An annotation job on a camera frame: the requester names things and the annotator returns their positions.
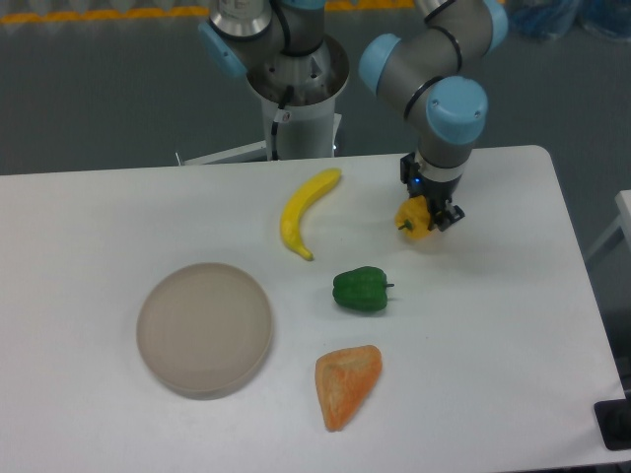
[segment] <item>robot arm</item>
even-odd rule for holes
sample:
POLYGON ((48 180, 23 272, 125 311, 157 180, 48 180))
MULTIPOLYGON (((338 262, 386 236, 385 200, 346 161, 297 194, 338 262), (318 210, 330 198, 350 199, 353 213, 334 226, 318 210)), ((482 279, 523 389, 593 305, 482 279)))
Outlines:
POLYGON ((214 1, 200 36, 223 72, 247 74, 261 100, 268 160, 332 156, 335 98, 349 64, 324 34, 325 0, 214 1))
POLYGON ((452 195, 488 109, 484 90, 455 74, 502 42, 508 20, 495 0, 416 0, 416 7, 427 30, 411 40, 376 38, 362 55, 360 76, 417 131, 416 152, 401 160, 401 180, 410 197, 426 197, 431 226, 443 231, 464 216, 452 195))
POLYGON ((313 52, 324 35, 323 0, 214 0, 199 26, 206 50, 221 70, 240 77, 283 52, 313 52))

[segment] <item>pepper stem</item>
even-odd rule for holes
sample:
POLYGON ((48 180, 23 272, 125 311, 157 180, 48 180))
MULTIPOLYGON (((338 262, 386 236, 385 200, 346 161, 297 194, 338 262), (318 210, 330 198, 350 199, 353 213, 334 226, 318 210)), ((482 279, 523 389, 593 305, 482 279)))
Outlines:
POLYGON ((413 230, 414 226, 412 225, 412 223, 409 220, 406 219, 403 222, 403 225, 401 225, 398 229, 399 230, 403 230, 403 229, 413 230))

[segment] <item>toy pepper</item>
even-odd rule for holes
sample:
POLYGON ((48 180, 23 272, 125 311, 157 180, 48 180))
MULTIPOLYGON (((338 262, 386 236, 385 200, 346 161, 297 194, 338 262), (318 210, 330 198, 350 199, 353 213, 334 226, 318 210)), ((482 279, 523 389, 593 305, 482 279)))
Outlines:
POLYGON ((432 217, 427 210, 425 197, 419 195, 407 199, 401 204, 394 217, 394 223, 399 230, 412 239, 420 239, 430 234, 432 217))
POLYGON ((346 308, 362 312, 376 312, 387 305, 386 273, 379 268, 364 266, 338 274, 333 279, 333 298, 346 308))

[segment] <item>orange object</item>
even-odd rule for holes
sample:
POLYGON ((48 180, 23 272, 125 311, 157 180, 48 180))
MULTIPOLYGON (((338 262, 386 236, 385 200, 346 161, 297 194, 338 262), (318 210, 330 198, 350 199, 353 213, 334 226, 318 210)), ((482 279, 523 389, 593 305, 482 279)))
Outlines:
POLYGON ((412 239, 421 239, 429 235, 431 233, 429 230, 431 221, 427 202, 422 195, 403 202, 394 217, 396 227, 412 239))
POLYGON ((341 431, 375 386, 382 372, 382 352, 373 345, 345 348, 315 363, 315 388, 324 424, 341 431))

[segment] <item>blue joint cap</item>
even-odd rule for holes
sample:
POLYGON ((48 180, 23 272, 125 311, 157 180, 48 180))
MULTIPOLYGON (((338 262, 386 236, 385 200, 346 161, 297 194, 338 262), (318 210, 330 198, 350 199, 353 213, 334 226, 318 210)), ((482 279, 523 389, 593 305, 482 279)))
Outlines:
POLYGON ((509 18, 506 15, 506 10, 496 0, 484 0, 486 8, 489 9, 491 15, 491 21, 493 22, 493 37, 491 38, 491 45, 487 52, 495 49, 504 40, 509 32, 509 18))
POLYGON ((281 3, 300 10, 319 10, 324 8, 326 0, 281 0, 281 3))
POLYGON ((401 41, 401 38, 394 34, 382 34, 373 39, 362 58, 359 60, 359 77, 368 86, 373 94, 377 94, 379 79, 386 67, 387 59, 390 57, 394 47, 401 41))
POLYGON ((447 143, 465 145, 482 133, 488 107, 486 93, 477 82, 452 76, 432 88, 427 98, 427 121, 447 143))
POLYGON ((197 27, 208 55, 215 61, 224 74, 229 77, 241 77, 247 72, 244 64, 230 47, 221 39, 210 25, 202 23, 197 27))

